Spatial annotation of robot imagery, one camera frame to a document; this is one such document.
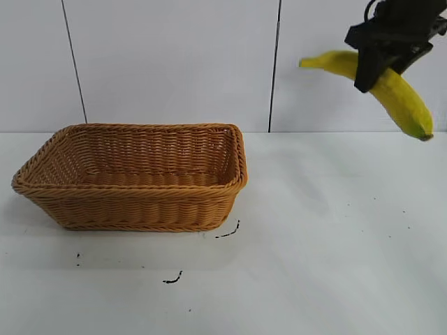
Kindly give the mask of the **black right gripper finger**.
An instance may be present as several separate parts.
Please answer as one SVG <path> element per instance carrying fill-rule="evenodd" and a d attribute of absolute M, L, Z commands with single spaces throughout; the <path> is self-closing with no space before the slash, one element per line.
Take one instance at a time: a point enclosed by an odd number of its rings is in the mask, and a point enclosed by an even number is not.
<path fill-rule="evenodd" d="M 404 73 L 421 57 L 424 57 L 433 48 L 430 42 L 404 45 L 399 49 L 395 60 L 391 62 L 390 67 L 398 74 Z"/>
<path fill-rule="evenodd" d="M 354 86 L 362 93 L 367 93 L 376 84 L 380 76 L 389 68 L 398 56 L 375 47 L 358 50 L 358 66 Z"/>

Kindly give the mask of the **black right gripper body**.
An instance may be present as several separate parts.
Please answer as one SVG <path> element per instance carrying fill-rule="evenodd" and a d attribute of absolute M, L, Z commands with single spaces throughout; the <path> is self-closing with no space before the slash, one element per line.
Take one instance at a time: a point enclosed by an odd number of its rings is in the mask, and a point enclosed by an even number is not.
<path fill-rule="evenodd" d="M 376 43 L 427 42 L 446 33 L 445 10 L 444 0 L 369 1 L 363 21 L 349 28 L 344 42 L 357 50 Z"/>

